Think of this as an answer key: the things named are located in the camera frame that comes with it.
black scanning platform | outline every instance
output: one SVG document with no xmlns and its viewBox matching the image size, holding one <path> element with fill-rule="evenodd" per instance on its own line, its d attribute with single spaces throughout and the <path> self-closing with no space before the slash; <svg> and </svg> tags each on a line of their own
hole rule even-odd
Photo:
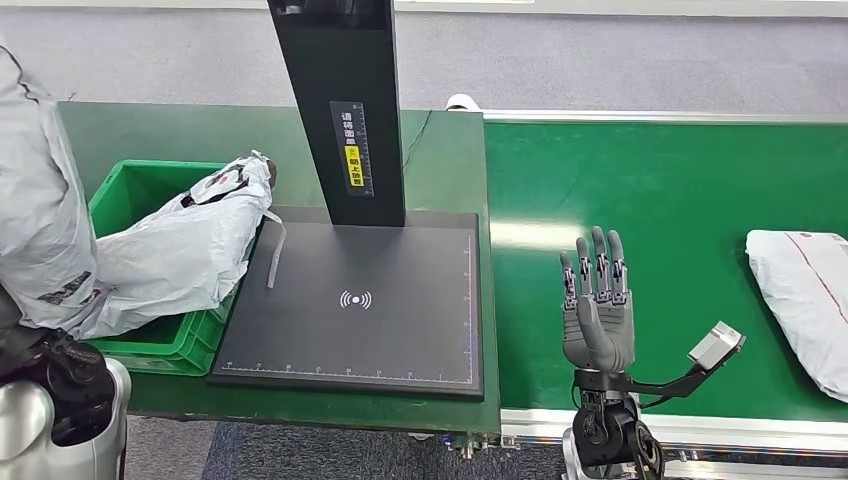
<svg viewBox="0 0 848 480">
<path fill-rule="evenodd" d="M 271 207 L 208 379 L 483 398 L 477 216 L 407 212 L 405 227 L 332 225 Z"/>
</svg>

wireless charging symbol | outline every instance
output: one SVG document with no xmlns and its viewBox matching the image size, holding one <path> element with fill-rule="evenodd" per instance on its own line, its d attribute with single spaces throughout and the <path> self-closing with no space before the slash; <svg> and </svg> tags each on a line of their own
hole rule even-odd
<svg viewBox="0 0 848 480">
<path fill-rule="evenodd" d="M 339 296 L 339 306 L 344 309 L 351 305 L 358 305 L 362 307 L 363 310 L 368 310 L 371 308 L 371 292 L 365 291 L 365 293 L 361 295 L 352 295 L 349 291 L 345 290 L 342 292 L 341 296 Z"/>
</svg>

gray floor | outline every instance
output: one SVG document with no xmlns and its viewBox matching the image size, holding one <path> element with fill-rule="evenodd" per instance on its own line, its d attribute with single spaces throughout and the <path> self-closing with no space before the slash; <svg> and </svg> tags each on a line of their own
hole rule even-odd
<svg viewBox="0 0 848 480">
<path fill-rule="evenodd" d="M 261 11 L 0 9 L 0 31 L 65 98 L 294 103 Z M 397 44 L 406 108 L 848 108 L 842 20 L 408 13 Z"/>
<path fill-rule="evenodd" d="M 74 100 L 292 105 L 258 11 L 0 9 L 0 31 Z M 848 22 L 399 14 L 402 106 L 830 113 Z M 403 434 L 133 418 L 128 480 L 558 478 L 555 447 L 471 461 Z"/>
</svg>

white plastic package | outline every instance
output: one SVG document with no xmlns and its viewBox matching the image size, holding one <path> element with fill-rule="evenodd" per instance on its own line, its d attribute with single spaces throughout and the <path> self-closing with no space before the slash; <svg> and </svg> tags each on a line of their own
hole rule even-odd
<svg viewBox="0 0 848 480">
<path fill-rule="evenodd" d="M 65 327 L 96 309 L 79 185 L 55 102 L 0 37 L 0 284 L 26 326 Z"/>
<path fill-rule="evenodd" d="M 751 270 L 801 365 L 848 402 L 848 242 L 833 233 L 754 230 Z"/>
<path fill-rule="evenodd" d="M 247 272 L 245 252 L 271 205 L 268 159 L 230 162 L 132 227 L 97 239 L 98 316 L 69 331 L 118 335 L 151 320 L 217 307 Z"/>
<path fill-rule="evenodd" d="M 217 307 L 247 271 L 270 166 L 254 151 L 95 242 L 56 104 L 0 37 L 0 284 L 25 326 L 88 339 Z"/>
</svg>

robot finger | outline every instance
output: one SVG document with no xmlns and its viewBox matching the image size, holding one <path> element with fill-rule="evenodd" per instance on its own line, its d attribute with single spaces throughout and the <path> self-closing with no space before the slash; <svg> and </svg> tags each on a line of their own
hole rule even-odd
<svg viewBox="0 0 848 480">
<path fill-rule="evenodd" d="M 559 254 L 559 263 L 562 265 L 562 289 L 565 301 L 563 308 L 566 311 L 577 309 L 577 285 L 575 285 L 574 270 L 571 268 L 571 259 L 568 254 Z"/>
<path fill-rule="evenodd" d="M 602 372 L 620 370 L 616 367 L 621 355 L 601 323 L 598 306 L 592 295 L 583 294 L 577 298 L 577 321 L 593 368 Z"/>
<path fill-rule="evenodd" d="M 624 263 L 624 250 L 618 232 L 610 230 L 607 234 L 612 256 L 612 303 L 624 305 L 630 293 L 627 289 L 627 265 Z"/>
<path fill-rule="evenodd" d="M 606 303 L 612 299 L 612 293 L 609 288 L 609 260 L 607 259 L 606 239 L 601 227 L 592 227 L 592 243 L 595 244 L 595 276 L 598 280 L 595 301 Z"/>
<path fill-rule="evenodd" d="M 580 295 L 592 294 L 592 262 L 589 261 L 589 245 L 583 237 L 577 239 L 577 268 L 580 269 Z"/>
</svg>

